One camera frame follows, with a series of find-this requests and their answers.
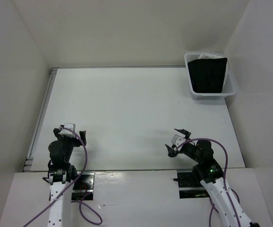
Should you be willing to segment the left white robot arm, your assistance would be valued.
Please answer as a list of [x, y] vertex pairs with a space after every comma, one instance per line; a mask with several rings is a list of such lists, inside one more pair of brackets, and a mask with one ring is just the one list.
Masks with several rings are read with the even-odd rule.
[[78, 174], [70, 158], [74, 148], [86, 147], [86, 132], [75, 132], [75, 124], [65, 123], [55, 128], [57, 140], [48, 146], [48, 183], [50, 185], [49, 227], [71, 227], [71, 197], [73, 188], [79, 184]]

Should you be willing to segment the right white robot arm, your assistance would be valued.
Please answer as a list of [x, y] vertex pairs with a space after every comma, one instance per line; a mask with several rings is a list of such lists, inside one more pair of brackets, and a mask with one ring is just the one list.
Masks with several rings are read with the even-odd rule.
[[[235, 191], [227, 181], [228, 153], [218, 141], [209, 138], [191, 139], [191, 133], [184, 129], [175, 129], [178, 134], [171, 140], [171, 146], [166, 145], [168, 156], [177, 157], [184, 154], [197, 164], [192, 168], [192, 181], [202, 186], [210, 197], [211, 211], [209, 226], [213, 211], [216, 211], [224, 227], [258, 227], [245, 213], [238, 201]], [[222, 168], [214, 158], [212, 143], [219, 145], [225, 154], [225, 166]]]

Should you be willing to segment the black skirt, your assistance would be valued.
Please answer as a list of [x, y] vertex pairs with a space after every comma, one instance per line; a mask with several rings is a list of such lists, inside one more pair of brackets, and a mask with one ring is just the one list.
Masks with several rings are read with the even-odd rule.
[[227, 58], [197, 59], [188, 62], [193, 90], [197, 93], [220, 93], [227, 63]]

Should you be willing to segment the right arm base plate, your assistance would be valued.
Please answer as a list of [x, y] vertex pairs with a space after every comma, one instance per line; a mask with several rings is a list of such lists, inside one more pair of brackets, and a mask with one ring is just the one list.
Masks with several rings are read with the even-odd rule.
[[177, 171], [173, 181], [178, 183], [180, 199], [208, 198], [205, 188], [194, 178], [191, 171]]

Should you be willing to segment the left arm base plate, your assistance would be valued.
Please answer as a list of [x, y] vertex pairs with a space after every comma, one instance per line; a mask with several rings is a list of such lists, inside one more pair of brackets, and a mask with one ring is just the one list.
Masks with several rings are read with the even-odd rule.
[[[64, 171], [60, 175], [49, 174], [47, 177], [42, 178], [50, 186], [58, 184], [58, 192], [50, 192], [49, 200], [55, 198], [60, 191], [62, 191], [73, 180], [72, 177]], [[93, 188], [94, 188], [94, 173], [83, 174], [72, 186], [71, 186], [71, 200], [72, 201], [91, 201], [93, 200]]]

